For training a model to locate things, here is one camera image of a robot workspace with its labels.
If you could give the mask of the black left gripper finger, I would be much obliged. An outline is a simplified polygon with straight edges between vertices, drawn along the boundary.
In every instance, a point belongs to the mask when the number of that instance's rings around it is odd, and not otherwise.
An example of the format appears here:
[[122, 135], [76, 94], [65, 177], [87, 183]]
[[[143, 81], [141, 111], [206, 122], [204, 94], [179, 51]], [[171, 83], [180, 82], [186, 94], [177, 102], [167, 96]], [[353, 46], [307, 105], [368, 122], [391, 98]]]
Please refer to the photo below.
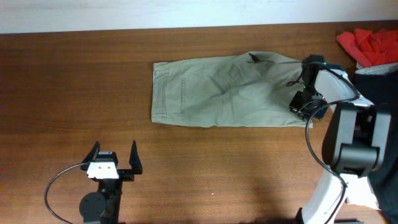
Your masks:
[[129, 164], [133, 174], [142, 174], [142, 164], [137, 151], [137, 143], [135, 140], [132, 142], [131, 153], [129, 157]]
[[88, 170], [89, 165], [96, 159], [97, 154], [100, 151], [100, 142], [96, 141], [92, 150], [86, 155], [86, 157], [82, 160], [82, 165], [80, 166], [81, 170]]

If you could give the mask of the khaki green shorts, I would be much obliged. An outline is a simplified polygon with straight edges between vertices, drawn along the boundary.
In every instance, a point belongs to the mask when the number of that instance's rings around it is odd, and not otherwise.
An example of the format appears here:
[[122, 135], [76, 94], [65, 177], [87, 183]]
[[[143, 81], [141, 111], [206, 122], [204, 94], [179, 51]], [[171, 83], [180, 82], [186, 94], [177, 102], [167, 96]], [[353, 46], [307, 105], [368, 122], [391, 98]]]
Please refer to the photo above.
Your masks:
[[153, 65], [151, 120], [209, 128], [304, 127], [289, 110], [301, 60], [274, 52], [195, 58]]

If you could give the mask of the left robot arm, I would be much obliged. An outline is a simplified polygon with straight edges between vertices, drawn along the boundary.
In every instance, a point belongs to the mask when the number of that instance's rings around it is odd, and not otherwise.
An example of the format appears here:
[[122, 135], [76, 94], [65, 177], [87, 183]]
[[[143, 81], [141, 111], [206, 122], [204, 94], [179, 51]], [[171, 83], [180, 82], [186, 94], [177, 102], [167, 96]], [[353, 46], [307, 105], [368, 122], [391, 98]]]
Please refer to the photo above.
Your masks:
[[83, 222], [118, 224], [123, 183], [134, 181], [134, 176], [143, 172], [136, 142], [132, 143], [129, 169], [118, 169], [116, 153], [101, 152], [99, 142], [95, 143], [82, 163], [80, 169], [86, 172], [89, 179], [98, 183], [97, 191], [86, 194], [80, 202], [79, 212]]

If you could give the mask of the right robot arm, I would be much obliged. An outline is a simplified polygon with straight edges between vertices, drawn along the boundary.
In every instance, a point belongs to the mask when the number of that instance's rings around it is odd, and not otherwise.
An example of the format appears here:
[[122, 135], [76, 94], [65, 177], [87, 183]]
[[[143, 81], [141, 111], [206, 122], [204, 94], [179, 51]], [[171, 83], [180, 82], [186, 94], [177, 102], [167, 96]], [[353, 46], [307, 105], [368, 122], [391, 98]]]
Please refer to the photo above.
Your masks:
[[309, 202], [296, 214], [297, 223], [335, 223], [342, 204], [377, 209], [379, 204], [368, 175], [384, 160], [391, 115], [377, 110], [337, 65], [302, 65], [302, 96], [310, 101], [292, 112], [308, 123], [319, 112], [333, 114], [326, 131], [322, 156], [315, 160], [324, 171]]

